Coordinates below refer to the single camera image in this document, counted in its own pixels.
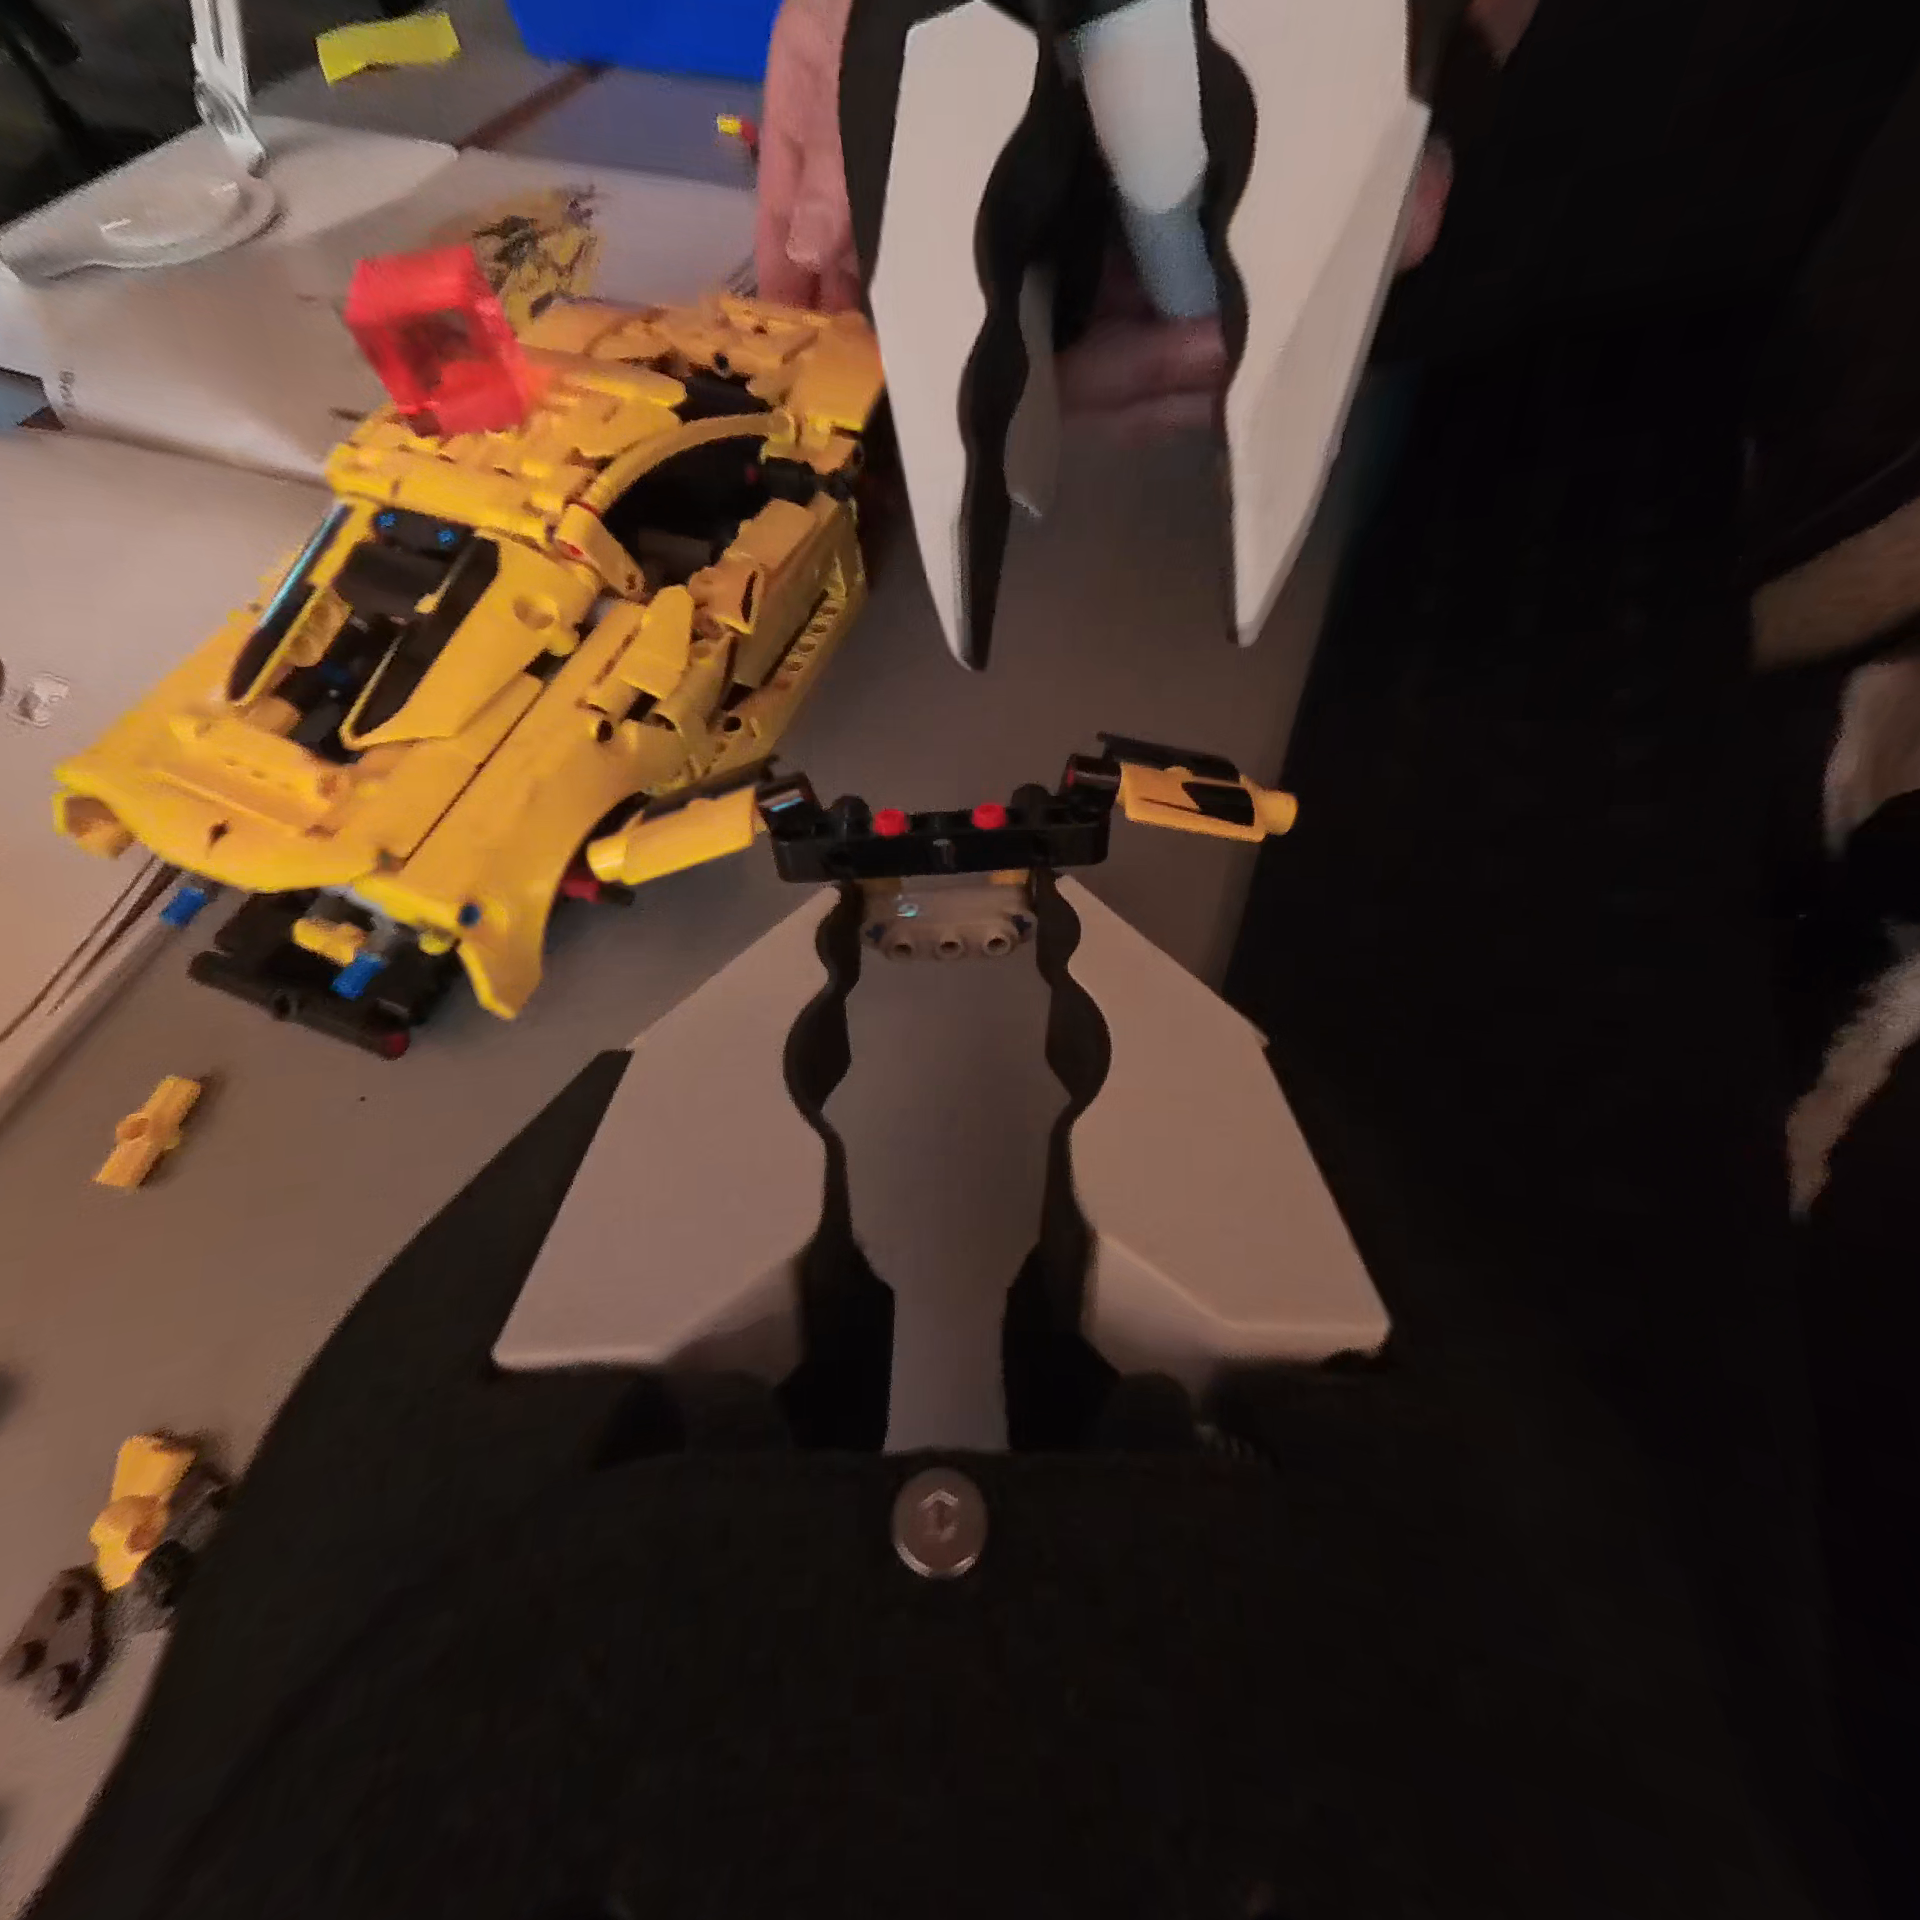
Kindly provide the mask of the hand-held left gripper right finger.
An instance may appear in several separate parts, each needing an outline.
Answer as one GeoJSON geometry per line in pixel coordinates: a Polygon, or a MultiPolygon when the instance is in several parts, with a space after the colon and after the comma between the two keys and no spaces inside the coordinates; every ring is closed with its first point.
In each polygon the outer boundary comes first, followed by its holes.
{"type": "Polygon", "coordinates": [[[1127,1379],[1375,1358],[1389,1317],[1262,1033],[1070,878],[1036,878],[1046,985],[1038,1237],[1005,1295],[1012,1449],[1076,1449],[1127,1379]]]}

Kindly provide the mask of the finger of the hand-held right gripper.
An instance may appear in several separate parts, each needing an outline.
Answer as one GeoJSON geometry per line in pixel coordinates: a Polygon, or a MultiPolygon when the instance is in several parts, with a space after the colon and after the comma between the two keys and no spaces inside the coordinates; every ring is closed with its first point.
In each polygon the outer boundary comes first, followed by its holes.
{"type": "Polygon", "coordinates": [[[1205,5],[1231,636],[1256,641],[1328,483],[1401,259],[1429,103],[1404,3],[1205,5]]]}
{"type": "Polygon", "coordinates": [[[950,655],[982,670],[1015,512],[1060,463],[1046,192],[1062,78],[1023,5],[853,5],[837,67],[860,301],[950,655]]]}

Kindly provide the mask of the black yellow brick subassembly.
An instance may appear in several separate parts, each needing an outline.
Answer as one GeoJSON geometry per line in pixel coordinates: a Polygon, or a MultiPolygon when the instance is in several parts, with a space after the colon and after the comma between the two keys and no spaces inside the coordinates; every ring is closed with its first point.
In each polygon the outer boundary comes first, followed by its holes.
{"type": "Polygon", "coordinates": [[[801,772],[762,772],[693,799],[652,803],[583,849],[600,892],[636,892],[765,844],[784,881],[860,903],[860,939],[885,957],[1002,956],[1040,923],[1040,878],[1093,869],[1117,817],[1258,846],[1298,821],[1296,795],[1233,759],[1102,732],[1053,783],[968,806],[820,799],[801,772]]]}

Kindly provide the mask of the grey desk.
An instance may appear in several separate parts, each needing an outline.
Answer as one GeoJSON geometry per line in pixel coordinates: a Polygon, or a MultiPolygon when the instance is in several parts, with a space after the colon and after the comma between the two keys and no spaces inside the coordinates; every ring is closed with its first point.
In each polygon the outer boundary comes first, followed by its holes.
{"type": "Polygon", "coordinates": [[[1036,865],[1046,1129],[1009,1449],[888,1453],[896,1295],[829,1102],[865,905],[817,892],[600,1053],[264,1433],[25,1916],[1282,1916],[1289,1659],[1250,1400],[1380,1300],[1258,1035],[1036,865]]]}

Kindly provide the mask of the person's right hand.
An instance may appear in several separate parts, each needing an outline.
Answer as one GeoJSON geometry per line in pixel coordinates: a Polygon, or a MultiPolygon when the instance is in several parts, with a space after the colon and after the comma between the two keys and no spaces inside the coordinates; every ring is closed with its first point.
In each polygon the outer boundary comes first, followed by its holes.
{"type": "MultiPolygon", "coordinates": [[[[759,293],[823,313],[862,303],[839,119],[850,14],[850,3],[782,3],[760,91],[759,293]]],[[[1166,319],[1113,244],[1055,371],[1065,416],[1152,436],[1210,420],[1226,352],[1215,319],[1166,319]]]]}

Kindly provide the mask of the blue plastic bin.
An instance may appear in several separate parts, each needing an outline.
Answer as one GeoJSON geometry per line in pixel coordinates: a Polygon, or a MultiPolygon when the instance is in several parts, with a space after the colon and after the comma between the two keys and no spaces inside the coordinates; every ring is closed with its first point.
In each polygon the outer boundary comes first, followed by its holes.
{"type": "Polygon", "coordinates": [[[778,3],[510,3],[527,54],[759,81],[778,3]]]}

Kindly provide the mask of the person's torso in jacket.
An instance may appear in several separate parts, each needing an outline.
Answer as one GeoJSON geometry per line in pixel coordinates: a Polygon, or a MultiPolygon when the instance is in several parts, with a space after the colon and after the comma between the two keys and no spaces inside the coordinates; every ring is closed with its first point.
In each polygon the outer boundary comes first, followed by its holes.
{"type": "Polygon", "coordinates": [[[1821,823],[1823,566],[1916,519],[1916,5],[1532,5],[1369,373],[1231,990],[1393,1317],[1258,1387],[1333,1478],[1328,1912],[1916,1916],[1916,1059],[1789,1200],[1916,918],[1821,823]]]}

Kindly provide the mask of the red transparent brick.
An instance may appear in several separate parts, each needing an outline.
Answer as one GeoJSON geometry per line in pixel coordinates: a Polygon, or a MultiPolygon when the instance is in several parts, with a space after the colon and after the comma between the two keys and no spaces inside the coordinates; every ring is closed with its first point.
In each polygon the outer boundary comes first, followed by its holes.
{"type": "Polygon", "coordinates": [[[343,321],[423,439],[514,429],[534,407],[534,373],[469,244],[364,256],[343,321]]]}

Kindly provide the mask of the yellow brick car model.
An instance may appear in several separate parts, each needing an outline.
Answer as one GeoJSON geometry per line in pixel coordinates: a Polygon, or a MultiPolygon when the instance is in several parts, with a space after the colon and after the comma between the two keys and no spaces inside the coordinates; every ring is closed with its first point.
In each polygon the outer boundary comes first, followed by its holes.
{"type": "Polygon", "coordinates": [[[514,1019],[565,899],[752,844],[869,597],[857,311],[573,301],[504,429],[383,405],[269,591],[55,767],[55,830],[240,905],[192,979],[396,1061],[461,979],[514,1019]]]}

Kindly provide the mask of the yellow brick connector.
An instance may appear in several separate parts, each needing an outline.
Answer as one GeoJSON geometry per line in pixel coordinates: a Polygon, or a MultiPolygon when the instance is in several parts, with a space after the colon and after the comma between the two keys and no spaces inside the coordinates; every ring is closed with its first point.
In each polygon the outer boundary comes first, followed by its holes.
{"type": "Polygon", "coordinates": [[[197,1076],[161,1076],[153,1092],[113,1124],[111,1145],[92,1181],[116,1192],[143,1187],[178,1150],[204,1091],[197,1076]]]}

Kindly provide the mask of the yellow tape strip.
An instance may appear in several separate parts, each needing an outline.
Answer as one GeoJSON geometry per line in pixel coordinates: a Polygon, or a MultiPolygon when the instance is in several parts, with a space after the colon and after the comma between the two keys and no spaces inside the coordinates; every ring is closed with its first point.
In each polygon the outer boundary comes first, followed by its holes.
{"type": "Polygon", "coordinates": [[[373,73],[452,64],[464,54],[464,44],[442,6],[414,6],[325,29],[314,53],[322,80],[341,86],[373,73]]]}

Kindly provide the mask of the yellow black brick part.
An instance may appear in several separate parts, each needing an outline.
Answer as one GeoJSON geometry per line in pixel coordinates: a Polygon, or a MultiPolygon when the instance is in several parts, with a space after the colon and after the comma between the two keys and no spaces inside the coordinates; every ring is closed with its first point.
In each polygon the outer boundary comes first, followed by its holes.
{"type": "Polygon", "coordinates": [[[119,1447],[108,1501],[86,1528],[116,1640],[174,1621],[231,1497],[232,1484],[194,1440],[135,1433],[119,1447]]]}

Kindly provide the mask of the open instruction booklet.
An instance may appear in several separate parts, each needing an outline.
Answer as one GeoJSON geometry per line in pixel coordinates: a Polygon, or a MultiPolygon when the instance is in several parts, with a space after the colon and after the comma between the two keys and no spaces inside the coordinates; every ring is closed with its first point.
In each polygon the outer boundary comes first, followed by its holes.
{"type": "Polygon", "coordinates": [[[361,256],[461,241],[510,216],[534,260],[584,241],[584,293],[679,301],[752,247],[744,190],[488,150],[343,224],[164,271],[5,283],[5,367],[31,361],[55,427],[1,444],[1,673],[71,694],[46,729],[1,716],[1,1102],[161,949],[172,875],[55,830],[56,766],[181,665],[292,558],[320,468],[383,390],[344,324],[361,256]]]}

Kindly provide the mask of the dark brown brick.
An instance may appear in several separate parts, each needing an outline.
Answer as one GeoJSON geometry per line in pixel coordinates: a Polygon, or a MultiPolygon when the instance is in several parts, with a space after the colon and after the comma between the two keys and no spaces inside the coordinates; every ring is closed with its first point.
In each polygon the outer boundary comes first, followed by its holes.
{"type": "Polygon", "coordinates": [[[5,1647],[5,1687],[47,1721],[77,1712],[105,1665],[105,1621],[108,1596],[94,1567],[64,1567],[5,1647]]]}

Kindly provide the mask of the wooden book stand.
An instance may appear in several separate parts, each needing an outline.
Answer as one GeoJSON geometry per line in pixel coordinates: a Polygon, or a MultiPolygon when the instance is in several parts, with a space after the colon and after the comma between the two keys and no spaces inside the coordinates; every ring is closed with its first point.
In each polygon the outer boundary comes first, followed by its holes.
{"type": "Polygon", "coordinates": [[[9,224],[5,283],[164,271],[272,229],[306,238],[410,196],[455,163],[437,140],[260,115],[241,5],[194,3],[190,14],[199,125],[9,224]]]}

